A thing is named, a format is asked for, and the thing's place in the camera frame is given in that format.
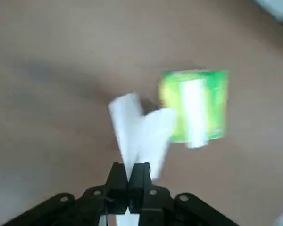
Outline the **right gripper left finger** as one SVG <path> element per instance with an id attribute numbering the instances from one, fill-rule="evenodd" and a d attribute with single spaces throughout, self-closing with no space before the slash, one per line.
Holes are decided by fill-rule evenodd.
<path id="1" fill-rule="evenodd" d="M 127 209 L 127 176 L 122 163 L 112 165 L 105 184 L 79 198 L 59 193 L 5 223 L 6 226 L 99 226 L 109 214 Z"/>

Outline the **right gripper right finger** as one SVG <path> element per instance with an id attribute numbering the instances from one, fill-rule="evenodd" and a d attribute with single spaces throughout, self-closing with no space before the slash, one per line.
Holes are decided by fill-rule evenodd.
<path id="1" fill-rule="evenodd" d="M 140 226 L 236 226 L 237 224 L 191 193 L 174 198 L 150 178 L 150 164 L 134 164 L 128 182 L 129 211 Z"/>

